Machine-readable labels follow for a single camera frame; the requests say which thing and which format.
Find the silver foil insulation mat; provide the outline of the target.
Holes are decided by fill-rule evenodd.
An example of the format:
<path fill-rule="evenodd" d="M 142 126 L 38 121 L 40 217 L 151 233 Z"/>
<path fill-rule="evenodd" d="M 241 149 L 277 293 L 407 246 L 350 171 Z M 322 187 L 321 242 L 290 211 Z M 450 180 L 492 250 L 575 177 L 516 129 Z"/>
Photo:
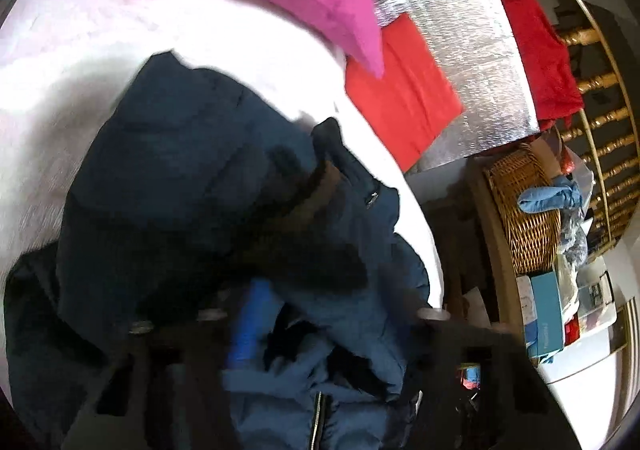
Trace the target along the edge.
<path fill-rule="evenodd" d="M 415 173 L 538 132 L 532 94 L 501 0 L 374 0 L 382 25 L 408 14 L 464 107 Z"/>

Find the light blue cloth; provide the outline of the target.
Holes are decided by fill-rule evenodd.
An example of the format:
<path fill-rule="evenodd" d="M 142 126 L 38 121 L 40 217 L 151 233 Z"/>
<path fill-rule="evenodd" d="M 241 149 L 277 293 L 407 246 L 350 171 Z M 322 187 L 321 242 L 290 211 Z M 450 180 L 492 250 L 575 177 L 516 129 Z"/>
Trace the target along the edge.
<path fill-rule="evenodd" d="M 527 214 L 576 210 L 582 207 L 582 192 L 576 181 L 559 176 L 552 180 L 551 186 L 524 190 L 518 197 L 518 207 Z"/>

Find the red pillow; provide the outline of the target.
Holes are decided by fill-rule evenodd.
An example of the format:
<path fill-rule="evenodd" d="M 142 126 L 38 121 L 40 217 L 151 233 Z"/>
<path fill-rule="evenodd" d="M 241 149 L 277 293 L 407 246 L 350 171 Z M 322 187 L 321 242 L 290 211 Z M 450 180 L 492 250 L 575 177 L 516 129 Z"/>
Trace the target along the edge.
<path fill-rule="evenodd" d="M 406 172 L 464 106 L 408 14 L 382 28 L 382 46 L 384 75 L 377 78 L 349 58 L 346 92 Z"/>

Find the golden bed headboard rail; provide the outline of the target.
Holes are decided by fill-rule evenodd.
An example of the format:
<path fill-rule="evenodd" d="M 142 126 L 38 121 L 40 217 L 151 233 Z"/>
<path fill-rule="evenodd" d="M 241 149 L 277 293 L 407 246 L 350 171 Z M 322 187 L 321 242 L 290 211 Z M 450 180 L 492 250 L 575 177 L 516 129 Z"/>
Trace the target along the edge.
<path fill-rule="evenodd" d="M 592 256 L 623 239 L 639 208 L 639 63 L 624 34 L 637 26 L 624 0 L 538 0 L 567 46 L 584 107 L 563 140 L 596 173 Z"/>

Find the white pink bed sheet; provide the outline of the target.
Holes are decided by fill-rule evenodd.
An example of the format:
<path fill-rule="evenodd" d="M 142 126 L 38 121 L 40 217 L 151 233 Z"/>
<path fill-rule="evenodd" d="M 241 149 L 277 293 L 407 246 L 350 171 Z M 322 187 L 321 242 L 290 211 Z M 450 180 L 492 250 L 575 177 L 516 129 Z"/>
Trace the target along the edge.
<path fill-rule="evenodd" d="M 265 0 L 17 0 L 1 28 L 1 267 L 53 241 L 66 193 L 119 95 L 153 54 L 224 72 L 290 121 L 335 118 L 400 195 L 397 231 L 442 306 L 434 236 L 404 175 L 347 98 L 344 52 Z"/>

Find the teal cardboard box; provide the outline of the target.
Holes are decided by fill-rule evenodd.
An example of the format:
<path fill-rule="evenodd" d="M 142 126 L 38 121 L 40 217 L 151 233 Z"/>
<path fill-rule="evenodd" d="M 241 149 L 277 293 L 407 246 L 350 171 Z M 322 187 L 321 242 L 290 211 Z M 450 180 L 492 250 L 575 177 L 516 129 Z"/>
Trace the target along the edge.
<path fill-rule="evenodd" d="M 544 359 L 564 348 L 565 331 L 558 279 L 554 271 L 532 277 L 536 307 L 536 336 L 527 344 L 529 358 Z"/>

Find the dark red cloth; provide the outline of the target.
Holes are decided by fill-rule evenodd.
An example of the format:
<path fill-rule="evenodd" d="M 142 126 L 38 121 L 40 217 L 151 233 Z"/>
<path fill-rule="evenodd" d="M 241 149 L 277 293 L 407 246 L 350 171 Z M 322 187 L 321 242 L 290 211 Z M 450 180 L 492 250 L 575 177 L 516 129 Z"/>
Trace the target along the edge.
<path fill-rule="evenodd" d="M 501 0 L 518 45 L 539 128 L 584 107 L 570 70 L 570 55 L 537 0 Z"/>

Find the navy blue puffer jacket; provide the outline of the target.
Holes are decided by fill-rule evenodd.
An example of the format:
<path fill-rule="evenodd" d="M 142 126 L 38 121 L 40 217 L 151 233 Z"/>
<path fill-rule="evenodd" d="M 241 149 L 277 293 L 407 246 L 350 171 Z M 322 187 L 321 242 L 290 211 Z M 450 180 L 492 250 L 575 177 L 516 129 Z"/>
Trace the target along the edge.
<path fill-rule="evenodd" d="M 397 232 L 398 192 L 345 147 L 334 118 L 303 130 L 227 75 L 149 58 L 67 193 L 61 235 L 24 254 L 4 294 L 13 407 L 59 449 L 139 332 L 230 326 L 270 285 L 256 355 L 222 384 L 239 449 L 399 449 L 400 305 L 430 294 Z"/>

